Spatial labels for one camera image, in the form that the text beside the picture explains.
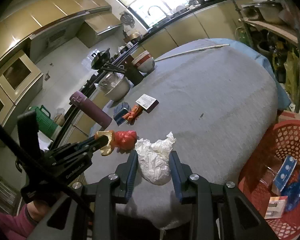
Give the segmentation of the person left hand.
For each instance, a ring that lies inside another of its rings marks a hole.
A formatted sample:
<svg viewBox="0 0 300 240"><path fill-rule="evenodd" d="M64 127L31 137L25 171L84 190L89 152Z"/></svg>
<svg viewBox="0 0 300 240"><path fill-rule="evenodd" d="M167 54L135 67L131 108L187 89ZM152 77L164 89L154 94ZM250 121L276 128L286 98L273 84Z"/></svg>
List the person left hand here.
<svg viewBox="0 0 300 240"><path fill-rule="evenodd" d="M35 225L37 225L51 211L50 206L38 201L27 203L24 205L24 208L28 220Z"/></svg>

